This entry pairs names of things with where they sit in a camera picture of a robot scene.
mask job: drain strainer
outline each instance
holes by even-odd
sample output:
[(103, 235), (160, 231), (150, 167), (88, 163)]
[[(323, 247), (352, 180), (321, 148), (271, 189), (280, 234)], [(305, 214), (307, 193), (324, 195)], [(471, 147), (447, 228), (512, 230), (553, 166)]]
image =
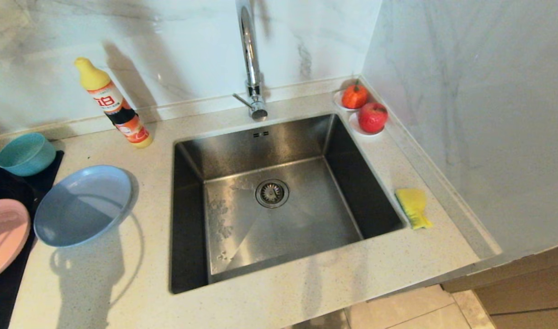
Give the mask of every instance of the drain strainer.
[(258, 185), (255, 194), (261, 206), (277, 208), (287, 201), (289, 188), (279, 179), (269, 179)]

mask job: faucet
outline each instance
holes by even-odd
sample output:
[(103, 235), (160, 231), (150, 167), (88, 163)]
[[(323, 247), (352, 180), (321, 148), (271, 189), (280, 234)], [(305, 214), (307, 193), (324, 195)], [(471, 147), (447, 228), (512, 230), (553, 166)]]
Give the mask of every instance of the faucet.
[(237, 1), (239, 27), (243, 45), (244, 65), (246, 65), (246, 92), (247, 100), (237, 94), (232, 94), (237, 100), (248, 106), (248, 114), (255, 121), (267, 119), (265, 100), (261, 92), (261, 77), (258, 70), (257, 47), (254, 41), (254, 25), (247, 0)]

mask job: marble wall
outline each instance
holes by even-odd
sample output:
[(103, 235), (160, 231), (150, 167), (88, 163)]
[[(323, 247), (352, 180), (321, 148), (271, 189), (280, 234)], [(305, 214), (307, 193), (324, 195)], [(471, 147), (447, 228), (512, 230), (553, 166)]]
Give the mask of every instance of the marble wall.
[(363, 75), (504, 249), (558, 244), (558, 0), (384, 0)]
[[(251, 3), (264, 81), (278, 87), (360, 73), (381, 1)], [(0, 134), (98, 116), (78, 56), (138, 108), (244, 92), (234, 0), (0, 0)]]

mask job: stainless steel sink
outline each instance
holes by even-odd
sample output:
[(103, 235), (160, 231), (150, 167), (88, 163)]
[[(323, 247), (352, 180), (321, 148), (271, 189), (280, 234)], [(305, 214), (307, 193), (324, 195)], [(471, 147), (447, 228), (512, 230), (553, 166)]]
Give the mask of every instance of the stainless steel sink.
[(174, 146), (180, 293), (403, 227), (337, 115)]

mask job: sponge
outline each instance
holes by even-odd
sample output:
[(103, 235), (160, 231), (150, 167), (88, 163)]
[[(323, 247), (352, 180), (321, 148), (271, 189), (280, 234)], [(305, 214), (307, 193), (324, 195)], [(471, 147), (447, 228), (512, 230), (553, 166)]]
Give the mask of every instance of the sponge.
[(398, 189), (395, 191), (395, 195), (400, 205), (403, 207), (405, 214), (409, 217), (413, 229), (421, 227), (429, 228), (433, 226), (433, 223), (423, 215), (425, 205), (427, 204), (427, 197), (423, 190)]

